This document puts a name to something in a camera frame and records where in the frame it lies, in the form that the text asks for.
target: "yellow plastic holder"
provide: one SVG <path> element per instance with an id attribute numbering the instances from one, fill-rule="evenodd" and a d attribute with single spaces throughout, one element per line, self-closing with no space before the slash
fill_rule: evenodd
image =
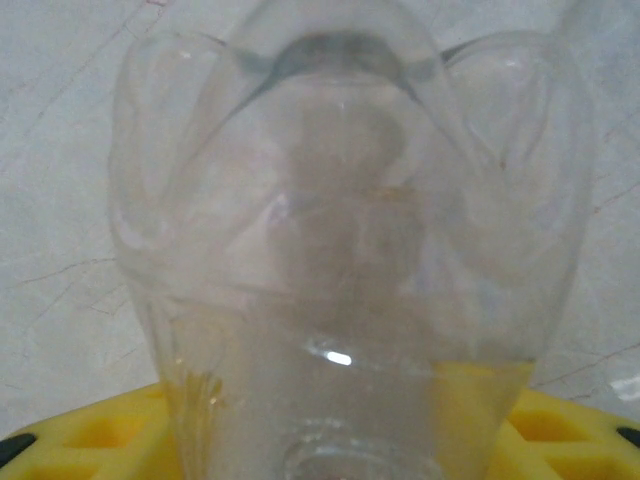
<path id="1" fill-rule="evenodd" d="M 30 425 L 2 445 L 0 480 L 182 478 L 159 385 Z M 526 390 L 487 479 L 640 480 L 640 424 Z"/>

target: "clear plastic bottle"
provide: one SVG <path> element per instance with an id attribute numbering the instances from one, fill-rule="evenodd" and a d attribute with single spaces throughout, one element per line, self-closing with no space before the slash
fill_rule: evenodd
<path id="1" fill-rule="evenodd" d="M 482 478 L 571 285 L 591 138 L 557 37 L 441 55 L 393 1 L 134 45 L 110 215 L 185 477 Z"/>

